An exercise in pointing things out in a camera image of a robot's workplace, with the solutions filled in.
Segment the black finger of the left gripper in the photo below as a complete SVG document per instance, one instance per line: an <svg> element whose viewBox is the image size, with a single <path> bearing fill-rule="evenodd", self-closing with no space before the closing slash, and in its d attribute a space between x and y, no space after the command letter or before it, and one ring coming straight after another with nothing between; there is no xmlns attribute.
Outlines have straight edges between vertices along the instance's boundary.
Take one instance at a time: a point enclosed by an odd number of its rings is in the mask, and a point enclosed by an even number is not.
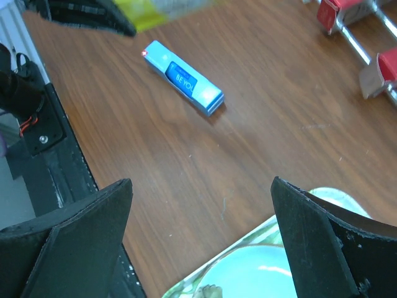
<svg viewBox="0 0 397 298"><path fill-rule="evenodd" d="M57 24L79 29L107 30L127 37L136 35L136 27L115 1L33 0L23 3L27 10Z"/></svg>

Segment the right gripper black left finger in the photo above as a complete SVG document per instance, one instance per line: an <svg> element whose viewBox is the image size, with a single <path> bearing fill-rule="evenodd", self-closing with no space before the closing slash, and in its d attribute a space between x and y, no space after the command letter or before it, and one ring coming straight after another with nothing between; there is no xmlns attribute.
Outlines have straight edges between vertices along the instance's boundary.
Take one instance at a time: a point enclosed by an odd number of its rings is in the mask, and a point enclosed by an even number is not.
<svg viewBox="0 0 397 298"><path fill-rule="evenodd" d="M107 297L132 204L121 179L1 230L1 297Z"/></svg>

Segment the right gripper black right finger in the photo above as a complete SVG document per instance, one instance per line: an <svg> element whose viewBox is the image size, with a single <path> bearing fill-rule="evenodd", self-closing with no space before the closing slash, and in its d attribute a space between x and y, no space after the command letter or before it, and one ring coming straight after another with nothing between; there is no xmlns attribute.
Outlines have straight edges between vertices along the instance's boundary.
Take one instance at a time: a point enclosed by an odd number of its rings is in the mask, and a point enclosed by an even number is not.
<svg viewBox="0 0 397 298"><path fill-rule="evenodd" d="M396 297L396 227L279 177L271 197L298 297Z"/></svg>

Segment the yellow toothpaste box edge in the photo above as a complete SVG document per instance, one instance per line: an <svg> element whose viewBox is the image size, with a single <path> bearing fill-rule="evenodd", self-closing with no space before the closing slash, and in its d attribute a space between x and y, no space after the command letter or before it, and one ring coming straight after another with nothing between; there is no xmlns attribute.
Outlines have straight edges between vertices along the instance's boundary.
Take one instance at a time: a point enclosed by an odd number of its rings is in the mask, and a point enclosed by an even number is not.
<svg viewBox="0 0 397 298"><path fill-rule="evenodd" d="M117 7L138 33L216 4L209 0L119 0Z"/></svg>

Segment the red toothpaste box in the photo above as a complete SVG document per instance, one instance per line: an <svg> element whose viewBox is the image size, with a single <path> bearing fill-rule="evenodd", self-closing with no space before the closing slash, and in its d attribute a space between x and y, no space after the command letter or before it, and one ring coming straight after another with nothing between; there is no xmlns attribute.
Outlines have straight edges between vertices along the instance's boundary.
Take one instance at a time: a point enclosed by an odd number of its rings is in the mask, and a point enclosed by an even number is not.
<svg viewBox="0 0 397 298"><path fill-rule="evenodd" d="M340 30L339 26L350 25L373 12L369 1L322 0L317 11L317 20L329 34Z"/></svg>
<svg viewBox="0 0 397 298"><path fill-rule="evenodd" d="M359 74L364 99L396 87L396 47L377 55Z"/></svg>

